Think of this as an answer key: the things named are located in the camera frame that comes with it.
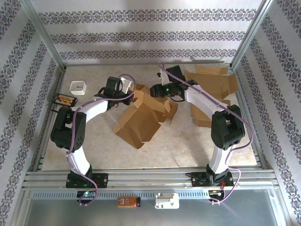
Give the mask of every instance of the purple cable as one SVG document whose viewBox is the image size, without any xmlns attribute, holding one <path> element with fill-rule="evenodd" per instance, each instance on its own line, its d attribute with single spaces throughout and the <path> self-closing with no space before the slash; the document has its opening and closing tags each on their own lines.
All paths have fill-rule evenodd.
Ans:
<svg viewBox="0 0 301 226">
<path fill-rule="evenodd" d="M 217 105 L 218 107 L 220 107 L 220 108 L 222 108 L 223 110 L 227 111 L 228 113 L 234 115 L 236 118 L 238 118 L 239 120 L 241 120 L 242 123 L 245 124 L 245 126 L 249 129 L 249 131 L 250 131 L 250 137 L 251 137 L 249 143 L 247 143 L 246 145 L 241 146 L 241 147 L 236 147 L 236 148 L 234 148 L 233 150 L 232 150 L 232 148 L 231 148 L 231 149 L 230 149 L 230 152 L 229 152 L 229 154 L 228 154 L 228 156 L 227 156 L 227 158 L 226 158 L 226 161 L 225 161 L 225 164 L 226 164 L 226 165 L 228 165 L 229 160 L 230 160 L 230 157 L 231 157 L 232 152 L 233 152 L 234 150 L 243 149 L 243 148 L 248 147 L 249 145 L 251 145 L 251 143 L 252 143 L 253 140 L 254 140 L 253 132 L 252 132 L 252 129 L 251 129 L 250 125 L 249 125 L 242 117 L 240 117 L 238 114 L 234 113 L 233 111 L 229 110 L 228 108 L 226 108 L 226 107 L 220 105 L 218 102 L 216 102 L 216 101 L 215 101 L 214 99 L 212 99 L 210 96 L 208 96 L 208 94 L 206 94 L 206 93 L 204 93 L 203 91 L 201 91 L 201 90 L 199 90 L 199 89 L 193 87 L 192 85 L 190 85 L 190 84 L 187 83 L 186 81 L 183 81 L 182 79 L 179 79 L 178 77 L 176 77 L 176 76 L 174 76 L 173 74 L 171 74 L 170 72 L 168 72 L 168 71 L 164 68 L 164 64 L 163 64 L 161 61 L 158 61 L 158 66 L 159 66 L 165 73 L 167 73 L 169 76 L 171 76 L 171 77 L 173 77 L 174 79 L 180 81 L 181 83 L 185 84 L 186 86 L 188 86 L 188 87 L 194 89 L 195 91 L 197 91 L 198 93 L 202 94 L 204 97 L 206 97 L 208 100 L 210 100 L 212 103 L 214 103 L 214 104 Z M 228 166 L 228 169 L 230 169 L 230 170 L 237 170 L 238 173 L 239 173 L 238 179 L 237 179 L 235 185 L 234 185 L 234 186 L 232 187 L 232 189 L 230 190 L 229 194 L 228 194 L 223 200 L 219 201 L 218 199 L 211 198 L 212 200 L 216 201 L 216 202 L 213 202 L 213 204 L 214 204 L 214 203 L 221 203 L 221 202 L 225 201 L 225 200 L 232 194 L 232 192 L 234 191 L 234 188 L 237 186 L 237 184 L 238 184 L 238 182 L 239 182 L 239 180 L 240 180 L 240 177 L 241 177 L 241 171 L 240 171 L 240 169 L 232 168 L 232 167 L 229 167 L 229 166 Z"/>
<path fill-rule="evenodd" d="M 86 106 L 86 105 L 88 105 L 88 104 L 90 104 L 90 103 L 94 103 L 94 102 L 97 102 L 97 101 L 103 101 L 103 100 L 108 100 L 108 101 L 109 101 L 109 100 L 113 100 L 113 101 L 116 101 L 116 100 L 117 100 L 117 101 L 120 101 L 120 100 L 125 100 L 125 99 L 128 99 L 129 97 L 131 97 L 131 96 L 134 94 L 134 91 L 136 90 L 136 81 L 135 81 L 135 79 L 134 79 L 131 75 L 129 75 L 129 74 L 122 74 L 122 75 L 119 76 L 119 78 L 121 78 L 121 77 L 124 76 L 124 75 L 130 77 L 130 78 L 133 80 L 133 82 L 134 82 L 134 90 L 133 90 L 133 92 L 132 92 L 131 94 L 129 94 L 128 96 L 123 97 L 123 98 L 116 98 L 116 99 L 114 99 L 114 98 L 100 98 L 100 99 L 89 100 L 89 101 L 83 103 L 81 106 L 79 106 L 79 107 L 76 109 L 76 111 L 74 112 L 73 120 L 72 120 L 72 121 L 75 121 L 75 120 L 76 120 L 76 114 L 77 114 L 77 112 L 79 112 L 84 106 Z M 96 184 L 93 180 L 91 180 L 91 179 L 88 178 L 86 175 L 82 174 L 82 173 L 79 172 L 77 169 L 75 169 L 73 163 L 71 162 L 70 154 L 72 153 L 72 150 L 73 150 L 73 147 L 74 147 L 74 140 L 75 140 L 75 123 L 72 125 L 72 137 L 71 137 L 71 145 L 70 145 L 70 149 L 69 149 L 69 151 L 66 153 L 66 154 L 67 154 L 67 161 L 68 161 L 68 163 L 70 164 L 70 166 L 71 166 L 78 174 L 80 174 L 80 175 L 81 175 L 83 178 L 85 178 L 86 180 L 90 181 L 90 182 L 95 186 L 95 196 L 94 196 L 94 198 L 93 198 L 90 202 L 88 202 L 88 203 L 85 204 L 85 206 L 88 206 L 88 205 L 90 205 L 92 202 L 94 202 L 94 200 L 97 198 L 98 188 L 97 188 L 97 184 Z"/>
</svg>

